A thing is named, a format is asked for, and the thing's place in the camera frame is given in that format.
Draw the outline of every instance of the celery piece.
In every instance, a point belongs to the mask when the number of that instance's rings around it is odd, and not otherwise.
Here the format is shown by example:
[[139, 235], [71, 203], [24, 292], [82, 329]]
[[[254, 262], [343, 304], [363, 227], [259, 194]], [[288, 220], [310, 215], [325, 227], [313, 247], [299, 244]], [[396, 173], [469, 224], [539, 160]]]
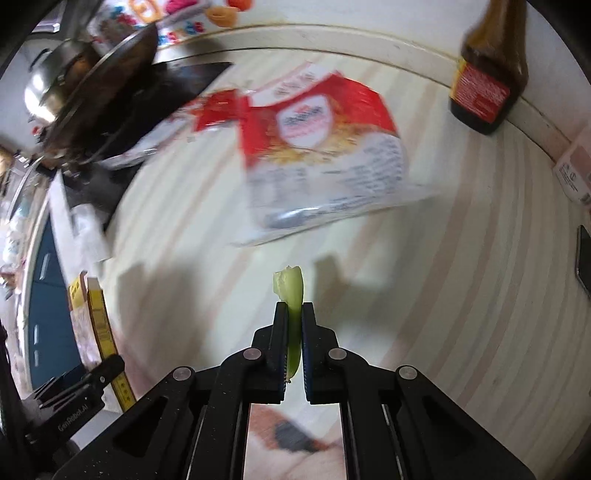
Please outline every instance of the celery piece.
[[300, 366], [301, 304], [304, 301], [304, 279], [300, 267], [285, 267], [273, 274], [273, 292], [287, 303], [287, 377], [290, 382]]

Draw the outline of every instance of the bottle label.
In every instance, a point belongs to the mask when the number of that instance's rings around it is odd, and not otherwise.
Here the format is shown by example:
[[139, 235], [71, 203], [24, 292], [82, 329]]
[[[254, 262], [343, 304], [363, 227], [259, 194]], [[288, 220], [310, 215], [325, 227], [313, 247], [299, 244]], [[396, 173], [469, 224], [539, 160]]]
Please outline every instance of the bottle label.
[[474, 65], [460, 59], [450, 97], [488, 123], [493, 123], [511, 89]]

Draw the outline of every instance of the sauce bottle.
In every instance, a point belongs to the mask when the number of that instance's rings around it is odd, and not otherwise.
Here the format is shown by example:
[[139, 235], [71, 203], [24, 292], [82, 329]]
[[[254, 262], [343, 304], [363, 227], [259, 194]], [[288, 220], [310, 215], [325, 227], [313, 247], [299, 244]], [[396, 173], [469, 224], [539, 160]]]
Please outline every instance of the sauce bottle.
[[526, 15], [525, 0], [490, 0], [462, 44], [450, 109], [482, 134], [499, 127], [527, 84]]

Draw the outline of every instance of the wooden countertop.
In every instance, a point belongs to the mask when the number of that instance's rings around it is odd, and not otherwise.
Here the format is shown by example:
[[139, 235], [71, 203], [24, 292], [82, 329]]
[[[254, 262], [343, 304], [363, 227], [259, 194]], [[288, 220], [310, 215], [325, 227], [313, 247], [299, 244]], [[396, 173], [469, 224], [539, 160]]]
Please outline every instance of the wooden countertop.
[[[236, 65], [212, 86], [257, 87], [312, 60], [381, 93], [411, 177], [439, 195], [251, 248], [235, 128], [182, 135], [142, 168], [108, 236], [102, 285], [132, 386], [179, 365], [219, 364], [272, 321], [272, 274], [300, 265], [305, 300], [368, 362], [411, 364], [540, 478], [576, 447], [591, 414], [589, 301], [574, 277], [589, 225], [552, 162], [504, 123], [484, 137], [448, 110], [446, 87], [369, 60], [309, 51], [206, 56]], [[305, 402], [301, 369], [284, 413], [318, 436], [336, 407]]]

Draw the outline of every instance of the kitchen wall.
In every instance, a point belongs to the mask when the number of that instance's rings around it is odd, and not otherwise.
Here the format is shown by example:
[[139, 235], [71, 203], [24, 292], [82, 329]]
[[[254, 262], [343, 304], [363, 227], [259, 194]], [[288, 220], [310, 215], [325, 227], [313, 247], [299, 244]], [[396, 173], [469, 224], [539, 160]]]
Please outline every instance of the kitchen wall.
[[[255, 0], [240, 25], [338, 25], [389, 34], [457, 57], [488, 0]], [[591, 85], [550, 24], [530, 5], [530, 81], [524, 98], [569, 139], [591, 119]]]

